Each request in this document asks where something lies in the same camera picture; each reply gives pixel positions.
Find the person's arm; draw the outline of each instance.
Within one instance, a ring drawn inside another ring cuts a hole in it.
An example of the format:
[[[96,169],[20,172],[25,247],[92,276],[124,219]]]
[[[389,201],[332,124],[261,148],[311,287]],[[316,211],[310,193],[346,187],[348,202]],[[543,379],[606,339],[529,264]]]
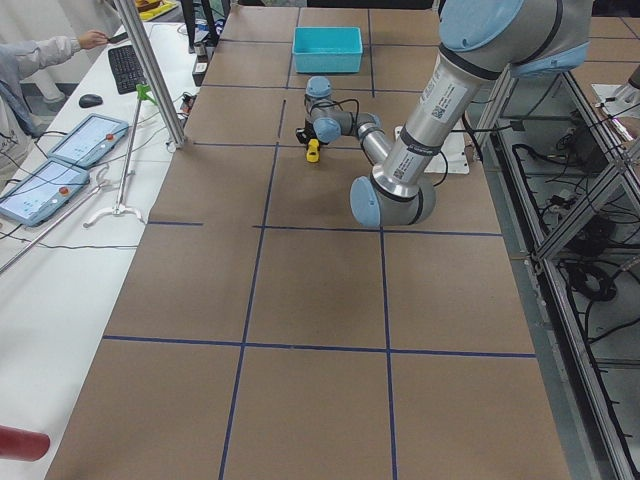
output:
[[[16,56],[20,78],[26,78],[41,68],[66,62],[81,49],[89,50],[106,44],[107,36],[97,30],[89,30],[78,38],[53,37],[34,42],[32,49]]]

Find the person's hand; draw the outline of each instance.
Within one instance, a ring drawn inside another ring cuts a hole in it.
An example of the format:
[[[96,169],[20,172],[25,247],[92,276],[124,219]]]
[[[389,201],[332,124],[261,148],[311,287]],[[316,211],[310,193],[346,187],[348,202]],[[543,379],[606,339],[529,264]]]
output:
[[[89,30],[78,37],[78,43],[80,43],[80,48],[90,50],[100,45],[106,45],[108,39],[106,33],[99,30]]]

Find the blue plastic container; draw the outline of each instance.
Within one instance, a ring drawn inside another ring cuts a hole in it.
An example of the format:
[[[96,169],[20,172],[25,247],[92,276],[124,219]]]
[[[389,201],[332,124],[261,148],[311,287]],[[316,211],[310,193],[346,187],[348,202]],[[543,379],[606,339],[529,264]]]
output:
[[[293,61],[298,73],[357,73],[362,60],[358,27],[296,27]]]

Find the green clamp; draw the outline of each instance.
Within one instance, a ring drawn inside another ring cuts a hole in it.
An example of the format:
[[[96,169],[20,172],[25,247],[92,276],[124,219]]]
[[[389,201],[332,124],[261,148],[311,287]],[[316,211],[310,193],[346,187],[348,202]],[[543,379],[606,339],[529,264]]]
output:
[[[139,83],[136,85],[136,91],[138,92],[138,100],[149,100],[156,107],[158,106],[158,102],[149,96],[149,92],[151,91],[151,87],[149,85]]]

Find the tablet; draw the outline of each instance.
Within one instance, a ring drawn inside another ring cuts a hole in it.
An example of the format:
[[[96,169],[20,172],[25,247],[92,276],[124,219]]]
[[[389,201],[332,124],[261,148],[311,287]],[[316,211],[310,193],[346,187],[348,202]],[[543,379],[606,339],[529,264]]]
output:
[[[49,160],[0,197],[0,215],[36,226],[62,207],[89,182],[89,172]]]
[[[128,128],[127,122],[93,113],[60,140],[47,157],[88,168],[111,151]]]

